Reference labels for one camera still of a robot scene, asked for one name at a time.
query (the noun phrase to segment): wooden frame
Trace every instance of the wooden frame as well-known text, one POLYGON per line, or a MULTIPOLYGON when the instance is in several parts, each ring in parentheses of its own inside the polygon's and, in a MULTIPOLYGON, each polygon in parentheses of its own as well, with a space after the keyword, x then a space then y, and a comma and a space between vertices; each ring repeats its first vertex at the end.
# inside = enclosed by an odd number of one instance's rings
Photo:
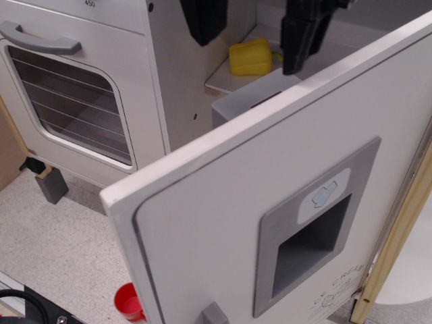
POLYGON ((370 313, 400 251, 414 227, 432 191, 432 146, 427 143, 420 165, 412 175, 412 182, 377 257, 362 294, 354 307, 351 323, 363 324, 370 313))
MULTIPOLYGON (((3 112, 4 118, 6 119, 7 124, 9 125, 10 130, 12 131, 13 137, 15 137, 16 141, 18 142, 19 147, 21 148, 21 151, 23 152, 23 161, 24 157, 30 156, 30 151, 28 150, 26 143, 21 137, 20 131, 17 129, 11 115, 9 114, 9 111, 7 110, 7 107, 3 101, 3 99, 0 97, 0 111, 3 112)), ((53 168, 50 165, 45 164, 45 170, 41 174, 35 173, 34 175, 43 180, 45 179, 50 173, 53 171, 53 168)))

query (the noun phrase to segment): oven door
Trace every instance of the oven door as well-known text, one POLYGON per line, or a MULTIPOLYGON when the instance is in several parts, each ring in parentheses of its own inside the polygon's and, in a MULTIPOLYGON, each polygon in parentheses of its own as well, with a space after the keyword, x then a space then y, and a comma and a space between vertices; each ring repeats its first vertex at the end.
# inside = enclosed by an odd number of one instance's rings
POLYGON ((143 35, 4 4, 0 94, 34 157, 106 186, 165 154, 143 35))

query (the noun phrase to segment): cabinet door handle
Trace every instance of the cabinet door handle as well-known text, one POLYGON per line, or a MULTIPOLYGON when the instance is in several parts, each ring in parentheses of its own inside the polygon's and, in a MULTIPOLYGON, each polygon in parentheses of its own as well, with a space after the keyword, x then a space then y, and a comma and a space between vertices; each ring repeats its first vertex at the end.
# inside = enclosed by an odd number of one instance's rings
POLYGON ((17 46, 40 53, 73 55, 81 49, 81 43, 77 40, 66 37, 47 40, 30 36, 22 32, 19 24, 7 20, 0 24, 0 34, 17 46))

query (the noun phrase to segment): white cabinet door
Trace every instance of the white cabinet door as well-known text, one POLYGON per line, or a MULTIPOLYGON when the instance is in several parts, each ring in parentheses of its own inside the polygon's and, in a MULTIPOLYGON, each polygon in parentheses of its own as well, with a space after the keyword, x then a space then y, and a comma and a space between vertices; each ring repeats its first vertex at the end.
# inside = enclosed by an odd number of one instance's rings
POLYGON ((318 323, 357 291, 432 116, 431 33, 432 12, 102 191, 150 323, 216 324, 214 302, 318 323))

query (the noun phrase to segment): oven window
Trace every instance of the oven window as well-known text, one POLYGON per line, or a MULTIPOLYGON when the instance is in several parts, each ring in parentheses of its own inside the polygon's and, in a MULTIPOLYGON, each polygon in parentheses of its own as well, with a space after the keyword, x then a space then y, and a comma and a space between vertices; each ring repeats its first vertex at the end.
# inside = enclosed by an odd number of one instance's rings
POLYGON ((132 165, 114 92, 104 77, 15 47, 8 51, 49 133, 132 165))

